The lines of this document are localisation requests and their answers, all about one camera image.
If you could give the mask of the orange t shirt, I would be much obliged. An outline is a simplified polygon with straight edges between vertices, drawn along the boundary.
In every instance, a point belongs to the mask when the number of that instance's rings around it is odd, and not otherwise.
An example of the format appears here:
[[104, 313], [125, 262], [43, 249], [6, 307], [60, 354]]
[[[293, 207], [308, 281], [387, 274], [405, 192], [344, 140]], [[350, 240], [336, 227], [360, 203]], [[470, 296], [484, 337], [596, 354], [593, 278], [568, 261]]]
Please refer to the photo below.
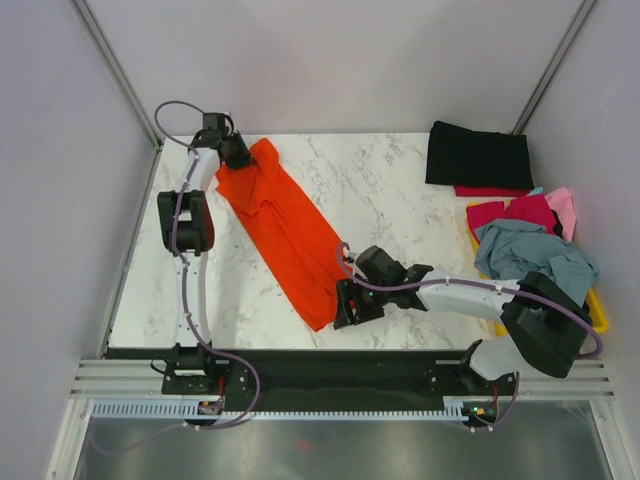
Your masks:
[[340, 237], [287, 173], [270, 140], [249, 148], [253, 163], [224, 165], [217, 191], [237, 215], [258, 252], [301, 319], [314, 331], [337, 314], [338, 281], [346, 278], [336, 259]]

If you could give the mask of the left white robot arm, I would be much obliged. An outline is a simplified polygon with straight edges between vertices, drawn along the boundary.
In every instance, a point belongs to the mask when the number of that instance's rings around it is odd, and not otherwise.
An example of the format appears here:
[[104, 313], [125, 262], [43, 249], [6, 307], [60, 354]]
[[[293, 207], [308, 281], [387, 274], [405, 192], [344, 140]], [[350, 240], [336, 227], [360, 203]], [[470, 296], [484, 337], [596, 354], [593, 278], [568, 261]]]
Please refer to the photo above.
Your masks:
[[251, 155], [229, 114], [200, 114], [202, 126], [191, 141], [173, 140], [188, 155], [180, 186], [157, 195], [162, 242], [174, 260], [179, 304], [174, 345], [162, 359], [165, 395], [223, 395], [234, 368], [242, 381], [257, 374], [242, 357], [213, 347], [206, 313], [206, 269], [215, 244], [206, 191], [220, 167], [242, 169], [250, 165]]

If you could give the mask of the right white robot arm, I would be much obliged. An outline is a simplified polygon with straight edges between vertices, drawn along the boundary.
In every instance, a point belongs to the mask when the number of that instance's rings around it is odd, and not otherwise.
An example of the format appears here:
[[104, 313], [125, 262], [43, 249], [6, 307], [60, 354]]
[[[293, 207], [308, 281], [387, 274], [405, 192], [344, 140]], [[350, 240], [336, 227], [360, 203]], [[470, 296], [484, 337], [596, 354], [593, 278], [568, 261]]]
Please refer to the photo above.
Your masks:
[[521, 280], [469, 279], [429, 265], [404, 267], [378, 246], [354, 256], [345, 242], [336, 257], [347, 277], [336, 284], [335, 329], [380, 319], [389, 304], [458, 313], [505, 328], [503, 336], [478, 340], [465, 351], [457, 377], [469, 393], [526, 370], [562, 379], [576, 360], [596, 357], [603, 349], [591, 317], [539, 272]]

